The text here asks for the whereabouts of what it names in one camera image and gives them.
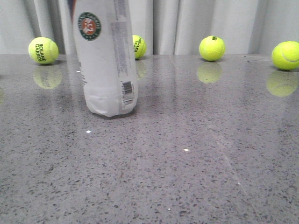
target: terrazzo surface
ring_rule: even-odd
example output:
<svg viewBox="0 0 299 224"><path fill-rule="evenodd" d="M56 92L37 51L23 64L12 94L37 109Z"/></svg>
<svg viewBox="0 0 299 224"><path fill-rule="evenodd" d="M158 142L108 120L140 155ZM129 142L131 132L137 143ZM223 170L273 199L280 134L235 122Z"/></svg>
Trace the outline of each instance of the terrazzo surface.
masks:
<svg viewBox="0 0 299 224"><path fill-rule="evenodd" d="M79 63L0 55L1 224L299 223L299 70L146 56L134 111L88 111Z"/></svg>

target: countertop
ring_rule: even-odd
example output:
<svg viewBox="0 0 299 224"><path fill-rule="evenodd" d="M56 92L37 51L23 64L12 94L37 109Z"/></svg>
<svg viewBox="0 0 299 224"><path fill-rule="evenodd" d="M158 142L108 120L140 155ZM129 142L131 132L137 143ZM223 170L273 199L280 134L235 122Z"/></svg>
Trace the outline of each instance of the countertop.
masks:
<svg viewBox="0 0 299 224"><path fill-rule="evenodd" d="M0 55L0 223L299 223L299 70L145 56L138 101L89 112L76 56Z"/></svg>

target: circular green logo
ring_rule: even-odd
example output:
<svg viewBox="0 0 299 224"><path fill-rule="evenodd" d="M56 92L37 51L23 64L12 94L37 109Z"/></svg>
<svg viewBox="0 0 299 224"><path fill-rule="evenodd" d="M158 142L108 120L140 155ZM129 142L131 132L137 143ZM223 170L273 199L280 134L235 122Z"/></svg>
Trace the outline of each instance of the circular green logo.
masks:
<svg viewBox="0 0 299 224"><path fill-rule="evenodd" d="M81 35L88 41L92 41L100 35L101 22L92 13L82 13L78 19L78 26Z"/></svg>

